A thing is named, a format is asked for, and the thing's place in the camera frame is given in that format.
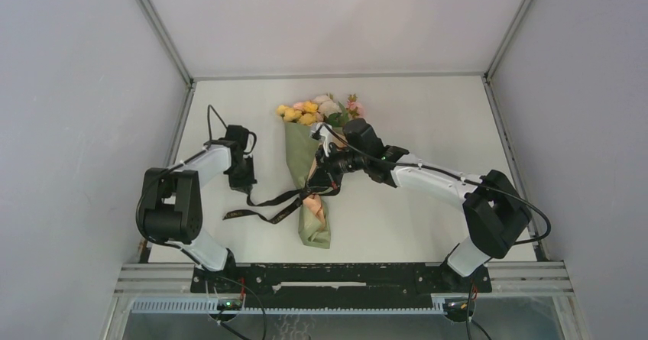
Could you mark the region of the pink rose stem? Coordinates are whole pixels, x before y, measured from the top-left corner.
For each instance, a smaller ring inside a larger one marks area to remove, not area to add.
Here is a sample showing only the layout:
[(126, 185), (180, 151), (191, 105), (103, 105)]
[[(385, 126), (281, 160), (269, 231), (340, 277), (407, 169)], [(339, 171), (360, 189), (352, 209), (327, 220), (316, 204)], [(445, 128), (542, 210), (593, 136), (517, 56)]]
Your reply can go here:
[(347, 98), (346, 110), (348, 112), (350, 119), (364, 118), (365, 117), (365, 108), (358, 101), (358, 96), (356, 94), (350, 94)]

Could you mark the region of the black printed ribbon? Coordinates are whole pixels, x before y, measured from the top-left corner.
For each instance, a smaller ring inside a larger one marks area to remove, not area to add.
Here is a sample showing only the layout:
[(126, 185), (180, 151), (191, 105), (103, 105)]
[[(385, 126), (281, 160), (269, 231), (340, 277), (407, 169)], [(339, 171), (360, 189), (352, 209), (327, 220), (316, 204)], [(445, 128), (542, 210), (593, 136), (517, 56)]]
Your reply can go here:
[[(235, 209), (223, 215), (222, 220), (231, 220), (247, 216), (256, 216), (260, 220), (276, 225), (291, 215), (296, 210), (305, 206), (305, 199), (309, 196), (336, 196), (339, 194), (340, 186), (306, 186), (297, 189), (291, 189), (273, 199), (263, 202), (254, 202), (251, 197), (252, 188), (248, 187), (242, 190), (246, 195), (247, 209)], [(261, 214), (259, 208), (281, 207), (275, 215), (265, 216)]]

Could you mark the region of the yellow flower stem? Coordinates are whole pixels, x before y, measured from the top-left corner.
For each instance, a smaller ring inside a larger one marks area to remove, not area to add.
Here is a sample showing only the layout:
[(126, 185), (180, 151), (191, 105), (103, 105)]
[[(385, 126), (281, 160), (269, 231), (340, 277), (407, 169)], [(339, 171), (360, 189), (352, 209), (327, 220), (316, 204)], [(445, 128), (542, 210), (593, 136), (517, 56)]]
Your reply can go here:
[(279, 105), (276, 114), (286, 123), (297, 123), (299, 125), (310, 126), (324, 121), (319, 106), (311, 101), (298, 102), (292, 106)]

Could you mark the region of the green orange wrapping paper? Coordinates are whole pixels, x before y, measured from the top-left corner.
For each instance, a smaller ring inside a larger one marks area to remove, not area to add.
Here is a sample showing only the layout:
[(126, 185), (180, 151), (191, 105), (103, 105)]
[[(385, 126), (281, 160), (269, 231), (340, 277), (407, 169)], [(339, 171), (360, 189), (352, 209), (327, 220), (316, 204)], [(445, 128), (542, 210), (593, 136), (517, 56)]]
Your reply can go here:
[[(316, 152), (321, 142), (312, 138), (310, 126), (298, 123), (284, 124), (285, 161), (293, 184), (304, 188), (316, 169)], [(321, 195), (331, 193), (332, 187), (322, 193), (308, 195), (299, 207), (298, 235), (302, 244), (311, 248), (330, 249), (331, 229), (328, 206)]]

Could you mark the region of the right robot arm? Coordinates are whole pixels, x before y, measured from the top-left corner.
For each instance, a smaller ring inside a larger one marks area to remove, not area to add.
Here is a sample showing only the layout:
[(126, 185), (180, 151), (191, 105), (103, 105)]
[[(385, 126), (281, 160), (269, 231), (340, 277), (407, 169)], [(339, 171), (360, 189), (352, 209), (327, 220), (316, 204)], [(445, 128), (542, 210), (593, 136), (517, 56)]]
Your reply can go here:
[(363, 118), (349, 121), (341, 133), (318, 122), (309, 136), (319, 146), (305, 185), (308, 193), (337, 193), (344, 175), (362, 171), (376, 183), (429, 193), (463, 213), (468, 236), (442, 263), (442, 283), (449, 290), (463, 290), (479, 267), (521, 244), (519, 237), (534, 214), (546, 217), (499, 170), (475, 175), (438, 167), (405, 148), (383, 144)]

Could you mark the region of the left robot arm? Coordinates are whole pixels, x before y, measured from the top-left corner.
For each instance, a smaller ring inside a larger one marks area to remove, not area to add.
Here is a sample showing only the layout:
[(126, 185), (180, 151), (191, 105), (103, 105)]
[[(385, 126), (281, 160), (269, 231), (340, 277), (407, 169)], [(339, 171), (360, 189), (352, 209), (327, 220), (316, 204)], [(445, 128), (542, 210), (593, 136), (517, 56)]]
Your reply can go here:
[(231, 190), (249, 195), (257, 182), (251, 156), (256, 143), (253, 131), (230, 125), (224, 137), (209, 139), (187, 160), (148, 169), (136, 208), (136, 226), (146, 241), (184, 253), (210, 271), (209, 282), (222, 292), (237, 286), (239, 272), (231, 250), (203, 227), (201, 190), (213, 178), (226, 176)]

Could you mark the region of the black mounting rail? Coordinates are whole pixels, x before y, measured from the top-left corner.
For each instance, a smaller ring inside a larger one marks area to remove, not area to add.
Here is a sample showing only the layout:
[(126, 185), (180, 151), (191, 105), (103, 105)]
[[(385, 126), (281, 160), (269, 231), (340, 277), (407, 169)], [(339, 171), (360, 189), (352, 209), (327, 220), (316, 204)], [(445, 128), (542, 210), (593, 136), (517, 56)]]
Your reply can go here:
[(488, 269), (463, 278), (438, 264), (239, 264), (223, 273), (195, 268), (190, 292), (233, 295), (248, 305), (350, 306), (423, 305), (435, 295), (491, 293)]

